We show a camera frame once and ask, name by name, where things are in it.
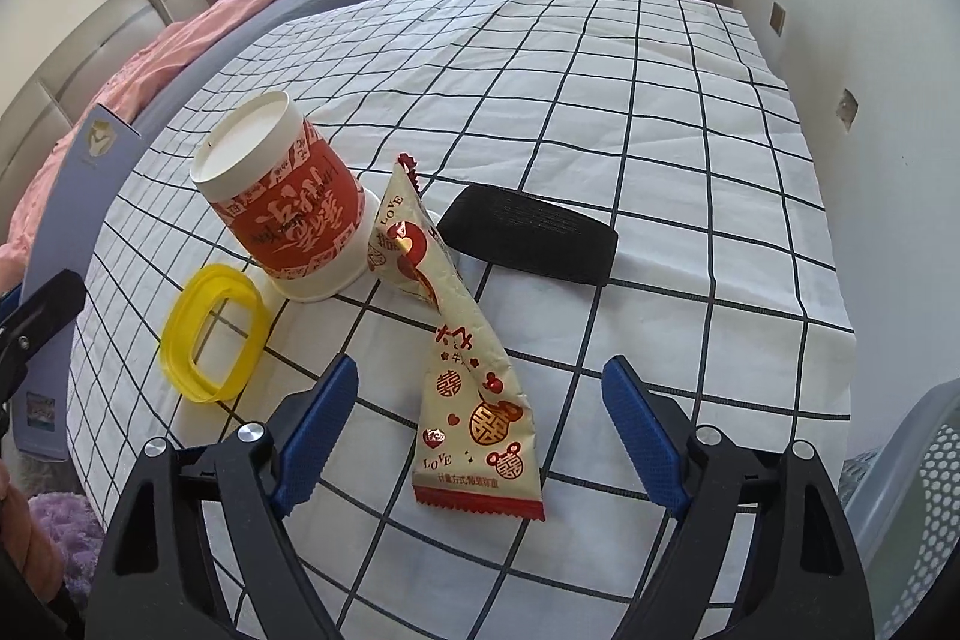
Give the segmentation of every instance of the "silver bolt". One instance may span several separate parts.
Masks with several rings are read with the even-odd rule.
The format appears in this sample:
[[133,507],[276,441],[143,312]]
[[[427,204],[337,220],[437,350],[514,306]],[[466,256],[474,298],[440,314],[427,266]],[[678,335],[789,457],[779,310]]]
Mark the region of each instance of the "silver bolt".
[[167,449],[167,441],[163,437],[154,437],[143,446],[143,452],[147,453],[147,458],[156,458]]
[[723,441],[723,434],[712,426],[701,426],[697,429],[697,441],[702,445],[719,445]]
[[257,442],[263,437],[263,424],[245,423],[237,429],[237,437],[241,442]]
[[804,461],[810,461],[813,456],[817,455],[814,447],[805,439],[798,439],[796,442],[794,442],[791,450],[793,451],[794,456],[797,458],[803,458]]

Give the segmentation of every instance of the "paper cup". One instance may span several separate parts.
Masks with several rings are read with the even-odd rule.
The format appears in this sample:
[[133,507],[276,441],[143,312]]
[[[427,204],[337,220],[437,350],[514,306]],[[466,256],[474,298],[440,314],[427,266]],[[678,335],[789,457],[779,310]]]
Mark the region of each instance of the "paper cup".
[[190,177],[287,298],[328,298],[367,268],[380,200],[285,92],[227,115],[200,143]]

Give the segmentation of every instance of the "white tablecloth with black grid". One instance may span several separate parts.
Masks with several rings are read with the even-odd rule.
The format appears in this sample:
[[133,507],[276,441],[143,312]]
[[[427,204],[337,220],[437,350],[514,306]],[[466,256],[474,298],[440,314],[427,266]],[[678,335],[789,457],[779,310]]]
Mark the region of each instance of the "white tablecloth with black grid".
[[[409,152],[438,213],[467,182],[487,182],[616,228],[602,290],[462,259],[533,406],[546,523],[416,504],[429,309],[369,275],[320,304],[284,301],[192,187],[203,134],[268,89],[290,92],[376,193]],[[157,335],[213,262],[247,271],[275,317],[242,396],[193,405],[164,379]],[[738,12],[692,0],[366,2],[248,47],[137,164],[88,274],[73,453],[109,518],[150,437],[200,445],[265,420],[346,351],[360,400],[313,498],[287,521],[344,636],[608,637],[673,527],[611,426],[601,368],[625,354],[699,423],[776,451],[808,439],[836,475],[854,340],[832,263],[794,107]],[[237,340],[215,326],[208,365],[222,369]],[[208,522],[224,595],[256,635],[217,506]],[[751,530],[744,509],[704,633],[726,622]]]

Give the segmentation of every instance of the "blue gripper pad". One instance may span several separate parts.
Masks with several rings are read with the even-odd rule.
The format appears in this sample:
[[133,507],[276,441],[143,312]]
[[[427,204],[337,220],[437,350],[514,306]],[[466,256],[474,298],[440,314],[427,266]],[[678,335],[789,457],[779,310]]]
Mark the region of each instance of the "blue gripper pad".
[[274,413],[274,416],[282,418],[283,413],[296,411],[296,406],[304,397],[316,394],[277,456],[280,461],[280,482],[270,500],[274,514],[280,520],[290,515],[298,504],[310,499],[320,480],[323,466],[357,399],[357,365],[349,356],[339,357],[317,383],[323,384],[319,393],[311,389],[290,394]]
[[[691,498],[683,487],[684,456],[679,448],[693,431],[689,419],[674,400],[645,389],[625,357],[607,362],[600,384],[604,405],[650,501],[682,520]],[[661,421],[658,413],[668,420]],[[673,437],[664,424],[671,425]]]

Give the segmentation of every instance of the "pink bedding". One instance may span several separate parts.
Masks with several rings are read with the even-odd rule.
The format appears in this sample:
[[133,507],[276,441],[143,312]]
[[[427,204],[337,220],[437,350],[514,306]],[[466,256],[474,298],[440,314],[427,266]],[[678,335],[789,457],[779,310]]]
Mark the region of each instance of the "pink bedding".
[[[102,104],[131,124],[174,77],[273,1],[219,0],[192,20],[168,26],[150,47],[141,49],[107,81],[86,111]],[[79,127],[56,143],[13,212],[10,234],[0,247],[0,292],[11,290],[23,279],[43,209]]]

